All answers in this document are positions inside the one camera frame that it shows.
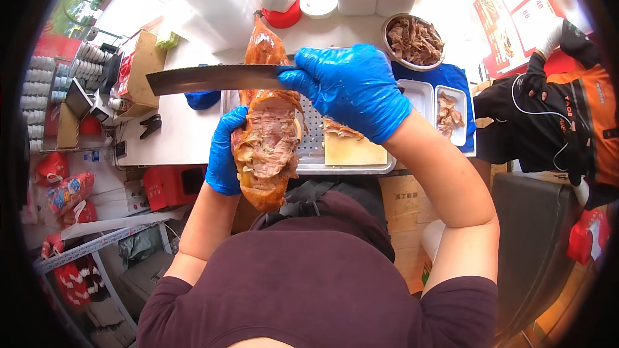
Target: person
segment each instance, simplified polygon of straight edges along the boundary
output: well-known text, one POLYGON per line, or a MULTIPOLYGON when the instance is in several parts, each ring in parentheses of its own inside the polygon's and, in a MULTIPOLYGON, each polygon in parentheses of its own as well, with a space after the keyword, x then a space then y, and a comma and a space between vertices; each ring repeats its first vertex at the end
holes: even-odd
POLYGON ((568 172, 585 209, 619 198, 619 101, 600 51, 567 19, 555 18, 532 54, 526 74, 501 78, 473 97, 477 158, 519 159, 523 172, 568 172), (557 47, 575 69, 546 76, 557 47))
POLYGON ((215 130, 180 249, 140 315, 138 347, 491 346, 499 223, 475 168, 412 110, 373 46, 303 48, 295 62, 301 69, 280 82, 402 161, 445 222, 421 299, 394 267, 385 227, 337 190, 318 194, 309 216, 268 224, 263 214, 230 236, 238 107, 215 130))

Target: cutting board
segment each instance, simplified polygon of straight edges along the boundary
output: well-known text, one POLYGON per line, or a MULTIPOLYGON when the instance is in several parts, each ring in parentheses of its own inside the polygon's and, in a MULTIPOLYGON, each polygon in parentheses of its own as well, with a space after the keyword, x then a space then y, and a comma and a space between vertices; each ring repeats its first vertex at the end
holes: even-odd
POLYGON ((367 138, 338 137, 336 133, 324 136, 324 163, 326 166, 374 166, 387 164, 387 151, 367 138))

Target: maroon shirt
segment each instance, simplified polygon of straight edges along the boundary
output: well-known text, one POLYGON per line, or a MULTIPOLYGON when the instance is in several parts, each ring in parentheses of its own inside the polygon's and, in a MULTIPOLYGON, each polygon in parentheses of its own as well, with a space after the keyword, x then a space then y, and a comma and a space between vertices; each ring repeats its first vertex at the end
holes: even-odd
POLYGON ((193 288, 159 280, 138 347, 228 347, 253 337, 296 348, 491 345, 496 284, 454 278, 419 301, 390 261, 386 232, 357 202, 329 191, 318 207, 329 216, 230 237, 193 288))

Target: blue towel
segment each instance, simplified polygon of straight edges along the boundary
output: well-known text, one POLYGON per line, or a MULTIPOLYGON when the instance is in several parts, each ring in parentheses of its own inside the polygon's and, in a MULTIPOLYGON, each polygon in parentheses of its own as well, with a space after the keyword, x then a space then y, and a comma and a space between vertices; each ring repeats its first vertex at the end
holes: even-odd
MULTIPOLYGON (((208 66, 205 63, 201 63, 198 66, 208 66)), ((208 109, 213 105, 217 104, 219 98, 221 96, 221 90, 207 90, 203 92, 192 92, 185 93, 185 98, 187 98, 187 103, 190 108, 195 111, 201 111, 203 109, 208 109)))
POLYGON ((466 128, 466 143, 464 143, 463 146, 458 147, 458 149, 462 152, 470 152, 475 148, 473 134, 475 133, 476 127, 475 120, 473 119, 473 106, 470 91, 468 91, 468 81, 463 69, 460 69, 458 66, 444 63, 429 72, 415 72, 407 69, 397 62, 391 62, 391 68, 393 69, 393 75, 396 77, 396 80, 405 79, 422 81, 430 83, 433 88, 437 85, 443 85, 464 91, 464 94, 466 94, 468 121, 466 128))

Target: serrated knife blade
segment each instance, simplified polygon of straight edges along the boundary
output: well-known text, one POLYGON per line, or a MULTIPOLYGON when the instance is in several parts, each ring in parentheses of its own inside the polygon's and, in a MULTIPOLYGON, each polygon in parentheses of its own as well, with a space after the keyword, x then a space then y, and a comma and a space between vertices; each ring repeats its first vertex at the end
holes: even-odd
POLYGON ((146 79, 156 96, 206 90, 287 90, 277 80, 277 76, 287 70, 299 70, 299 68, 252 64, 197 66, 146 74, 146 79))

